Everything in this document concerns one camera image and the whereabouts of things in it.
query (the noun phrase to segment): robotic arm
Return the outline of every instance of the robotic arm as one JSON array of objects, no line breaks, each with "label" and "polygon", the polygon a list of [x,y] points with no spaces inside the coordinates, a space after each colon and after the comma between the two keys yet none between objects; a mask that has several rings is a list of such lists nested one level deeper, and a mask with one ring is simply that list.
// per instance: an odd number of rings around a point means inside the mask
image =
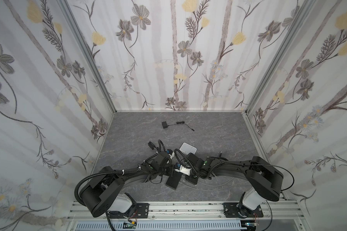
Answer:
[{"label": "robotic arm", "polygon": [[[93,217],[98,217],[109,210],[124,187],[149,182],[157,176],[165,175],[169,176],[166,185],[176,189],[182,174],[193,184],[197,184],[198,178],[215,176],[230,176],[249,181],[252,188],[243,193],[236,205],[236,217],[239,218],[253,217],[254,210],[265,200],[279,200],[283,174],[258,156],[245,161],[228,161],[221,156],[202,160],[192,153],[185,156],[179,149],[172,152],[170,149],[165,150],[163,146],[164,151],[161,151],[162,142],[159,142],[159,148],[149,142],[148,145],[157,152],[144,160],[138,168],[113,170],[107,166],[99,173],[84,178],[75,188],[76,200],[87,206]],[[173,155],[179,163],[172,164]],[[88,179],[91,180],[79,191],[80,186]]]}]

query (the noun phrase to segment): wall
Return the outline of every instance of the wall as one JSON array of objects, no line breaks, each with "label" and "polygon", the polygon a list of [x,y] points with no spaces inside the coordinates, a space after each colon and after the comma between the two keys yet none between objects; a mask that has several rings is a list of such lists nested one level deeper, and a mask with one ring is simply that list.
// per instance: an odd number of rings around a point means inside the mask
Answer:
[{"label": "wall", "polygon": [[249,116],[311,228],[347,230],[347,1],[315,3]]},{"label": "wall", "polygon": [[65,229],[112,114],[55,1],[0,1],[0,230]]},{"label": "wall", "polygon": [[68,0],[118,110],[243,110],[303,1]]}]

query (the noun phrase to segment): marble surface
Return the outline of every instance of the marble surface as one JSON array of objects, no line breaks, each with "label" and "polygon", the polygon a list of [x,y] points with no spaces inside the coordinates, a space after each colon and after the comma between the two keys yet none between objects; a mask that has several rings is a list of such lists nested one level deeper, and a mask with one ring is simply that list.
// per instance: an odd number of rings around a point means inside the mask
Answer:
[{"label": "marble surface", "polygon": [[[185,121],[195,131],[185,125],[162,127],[162,121],[174,124]],[[106,136],[94,172],[104,166],[113,169],[128,169],[142,163],[154,154],[148,147],[152,141],[163,141],[166,149],[180,148],[185,142],[197,148],[195,153],[202,159],[217,156],[229,160],[248,160],[257,156],[256,147],[247,126],[238,112],[118,112]],[[250,188],[249,182],[231,177],[215,177],[211,180],[199,179],[197,185],[186,182],[182,176],[176,191],[162,183],[134,184],[122,189],[136,201],[229,201],[239,200],[241,194]]]}]

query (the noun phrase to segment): floral wallpaper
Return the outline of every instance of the floral wallpaper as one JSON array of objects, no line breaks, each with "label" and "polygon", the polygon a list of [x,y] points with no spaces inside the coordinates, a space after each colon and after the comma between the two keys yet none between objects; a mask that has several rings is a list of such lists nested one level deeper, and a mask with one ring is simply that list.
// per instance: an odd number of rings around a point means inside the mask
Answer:
[{"label": "floral wallpaper", "polygon": [[58,4],[0,1],[0,230],[61,230],[111,121]]},{"label": "floral wallpaper", "polygon": [[245,110],[303,1],[68,3],[116,108],[175,111]]},{"label": "floral wallpaper", "polygon": [[347,230],[347,1],[315,3],[248,116],[310,227]]}]

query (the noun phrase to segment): orange flower center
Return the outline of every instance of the orange flower center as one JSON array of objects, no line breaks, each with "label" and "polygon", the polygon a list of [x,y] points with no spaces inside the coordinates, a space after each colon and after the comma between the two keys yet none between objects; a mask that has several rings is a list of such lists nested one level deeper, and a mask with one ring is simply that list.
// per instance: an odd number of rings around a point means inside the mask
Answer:
[{"label": "orange flower center", "polygon": [[16,209],[15,206],[10,206],[10,207],[9,207],[9,212],[13,212],[15,209]]}]

